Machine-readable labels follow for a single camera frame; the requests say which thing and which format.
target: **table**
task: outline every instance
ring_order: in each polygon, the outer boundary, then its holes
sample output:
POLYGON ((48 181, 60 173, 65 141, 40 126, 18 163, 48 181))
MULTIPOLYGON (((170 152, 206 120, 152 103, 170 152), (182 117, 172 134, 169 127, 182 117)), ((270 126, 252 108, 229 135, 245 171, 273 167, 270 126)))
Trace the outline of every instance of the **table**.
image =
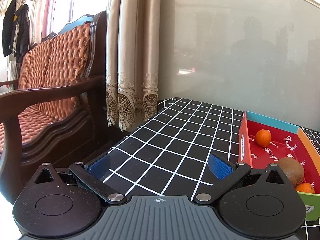
MULTIPOLYGON (((242 117, 243 111, 185 98, 159 101, 153 118, 108 151, 111 164, 101 180, 126 196, 193 198, 218 181, 208 168, 210 153, 238 161, 242 117)), ((303 129, 320 149, 320 133, 303 129)), ((298 235, 320 239, 320 220, 306 221, 298 235)))

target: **gray ribbed plate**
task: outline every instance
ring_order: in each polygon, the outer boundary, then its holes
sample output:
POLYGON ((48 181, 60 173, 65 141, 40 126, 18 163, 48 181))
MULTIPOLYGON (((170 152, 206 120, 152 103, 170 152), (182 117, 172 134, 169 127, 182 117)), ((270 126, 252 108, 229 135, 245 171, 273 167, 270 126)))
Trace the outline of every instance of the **gray ribbed plate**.
MULTIPOLYGON (((212 208, 186 196, 133 196, 109 207, 91 228, 68 240, 244 240, 226 228, 212 208)), ((21 240, 33 240, 23 236, 21 240)), ((298 240, 291 236, 287 240, 298 240)))

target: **kiwi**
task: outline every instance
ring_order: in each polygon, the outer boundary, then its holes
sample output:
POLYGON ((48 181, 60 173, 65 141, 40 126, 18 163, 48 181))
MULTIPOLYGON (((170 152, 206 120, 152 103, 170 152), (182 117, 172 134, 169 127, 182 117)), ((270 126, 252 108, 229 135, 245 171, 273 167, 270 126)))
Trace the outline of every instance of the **kiwi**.
POLYGON ((303 180, 303 166, 295 159, 285 157, 280 159, 277 164, 283 170, 284 174, 288 177, 294 187, 297 187, 297 185, 303 180))

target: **wooden sofa frame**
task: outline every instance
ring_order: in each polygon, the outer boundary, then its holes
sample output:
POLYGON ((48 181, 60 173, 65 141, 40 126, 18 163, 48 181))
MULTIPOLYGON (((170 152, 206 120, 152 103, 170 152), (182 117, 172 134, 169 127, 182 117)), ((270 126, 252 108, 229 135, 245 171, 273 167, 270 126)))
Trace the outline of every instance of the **wooden sofa frame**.
MULTIPOLYGON (((90 28, 90 52, 83 78, 64 86, 14 90, 0 94, 0 123, 4 126, 4 148, 0 158, 0 191, 14 203, 41 163, 67 167, 76 161, 95 158, 97 150, 112 147, 124 134, 108 128, 103 107, 105 92, 106 11, 97 14, 90 28), (80 107, 61 121, 47 125, 28 143, 22 143, 18 115, 37 103, 78 96, 80 107)), ((1 85, 18 80, 0 82, 1 85)))

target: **cardboard box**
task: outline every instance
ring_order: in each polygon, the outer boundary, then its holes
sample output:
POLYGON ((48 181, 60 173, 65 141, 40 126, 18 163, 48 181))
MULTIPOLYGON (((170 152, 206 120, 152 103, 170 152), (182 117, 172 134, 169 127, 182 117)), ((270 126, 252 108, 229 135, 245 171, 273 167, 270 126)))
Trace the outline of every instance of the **cardboard box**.
POLYGON ((298 193, 306 206, 306 220, 317 220, 320 217, 320 155, 308 136, 296 125, 244 112, 239 130, 239 162, 265 169, 269 163, 277 163, 284 157, 299 161, 305 170, 304 182, 313 184, 316 194, 298 193), (265 148, 254 142, 256 132, 261 129, 269 130, 272 136, 265 148))

